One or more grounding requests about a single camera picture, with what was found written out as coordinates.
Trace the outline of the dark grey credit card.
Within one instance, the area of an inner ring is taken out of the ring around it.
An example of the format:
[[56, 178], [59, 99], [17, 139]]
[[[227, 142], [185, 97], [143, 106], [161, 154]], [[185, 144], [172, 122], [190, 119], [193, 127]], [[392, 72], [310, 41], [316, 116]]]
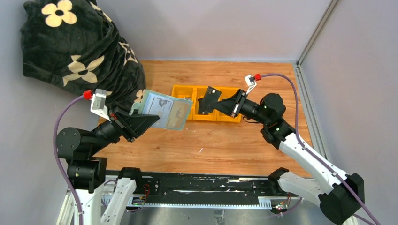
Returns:
[[208, 86], [204, 93], [204, 96], [198, 99], [198, 114], [209, 115], [210, 113], [213, 113], [214, 105], [219, 101], [221, 93], [222, 92], [220, 90]]

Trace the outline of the white VIP card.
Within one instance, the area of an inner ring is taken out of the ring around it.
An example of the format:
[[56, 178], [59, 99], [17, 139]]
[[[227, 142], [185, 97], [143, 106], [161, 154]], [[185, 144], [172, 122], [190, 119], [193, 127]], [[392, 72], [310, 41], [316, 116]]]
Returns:
[[150, 93], [147, 99], [145, 113], [149, 115], [158, 115], [159, 120], [154, 123], [154, 127], [165, 127], [173, 101], [165, 96]]

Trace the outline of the green card holder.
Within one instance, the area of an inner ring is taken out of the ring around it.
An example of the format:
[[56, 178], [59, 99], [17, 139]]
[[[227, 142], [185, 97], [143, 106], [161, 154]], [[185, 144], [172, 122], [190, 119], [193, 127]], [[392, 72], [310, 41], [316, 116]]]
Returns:
[[177, 98], [152, 90], [145, 90], [140, 102], [132, 105], [130, 115], [157, 115], [153, 128], [183, 130], [189, 117], [193, 101]]

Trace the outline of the gold card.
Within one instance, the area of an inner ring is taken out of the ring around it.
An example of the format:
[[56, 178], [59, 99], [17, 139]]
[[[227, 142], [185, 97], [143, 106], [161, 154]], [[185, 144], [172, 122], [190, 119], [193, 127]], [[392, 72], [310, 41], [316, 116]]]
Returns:
[[190, 113], [191, 105], [184, 102], [174, 102], [168, 116], [166, 128], [181, 130]]

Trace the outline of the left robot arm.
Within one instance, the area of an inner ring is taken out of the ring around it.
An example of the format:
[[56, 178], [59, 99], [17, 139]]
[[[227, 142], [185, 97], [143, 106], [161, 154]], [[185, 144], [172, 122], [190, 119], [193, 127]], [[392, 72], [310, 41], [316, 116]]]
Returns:
[[107, 158], [95, 154], [124, 137], [133, 142], [159, 120], [158, 115], [129, 114], [117, 108], [92, 131], [67, 127], [55, 139], [57, 156], [67, 161], [66, 181], [74, 196], [75, 219], [81, 225], [118, 225], [127, 203], [136, 190], [144, 187], [139, 168], [119, 171], [115, 191], [104, 212], [101, 200], [106, 182]]

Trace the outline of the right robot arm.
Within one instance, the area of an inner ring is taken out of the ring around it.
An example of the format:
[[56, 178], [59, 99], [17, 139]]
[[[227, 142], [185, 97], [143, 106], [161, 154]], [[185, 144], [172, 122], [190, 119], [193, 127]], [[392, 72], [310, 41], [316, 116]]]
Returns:
[[363, 178], [337, 168], [305, 143], [298, 131], [283, 119], [286, 107], [279, 94], [269, 93], [259, 104], [247, 99], [241, 89], [229, 98], [219, 100], [220, 96], [219, 90], [209, 87], [202, 100], [204, 107], [230, 117], [242, 114], [262, 124], [260, 132], [265, 141], [293, 158], [314, 179], [310, 181], [280, 168], [269, 176], [277, 189], [319, 206], [324, 216], [336, 225], [343, 224], [362, 207]]

